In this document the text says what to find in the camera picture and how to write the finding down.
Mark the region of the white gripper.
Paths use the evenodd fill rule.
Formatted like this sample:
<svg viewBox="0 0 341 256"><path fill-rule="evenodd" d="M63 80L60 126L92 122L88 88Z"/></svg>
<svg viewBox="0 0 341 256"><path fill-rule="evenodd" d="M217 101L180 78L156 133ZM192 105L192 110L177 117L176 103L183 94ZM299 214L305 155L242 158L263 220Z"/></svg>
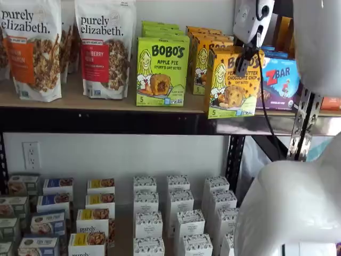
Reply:
<svg viewBox="0 0 341 256"><path fill-rule="evenodd" d="M263 44L274 8L274 1L236 1L234 36L244 44ZM245 75L252 57L258 52L255 46L244 46L237 63L237 75Z"/></svg>

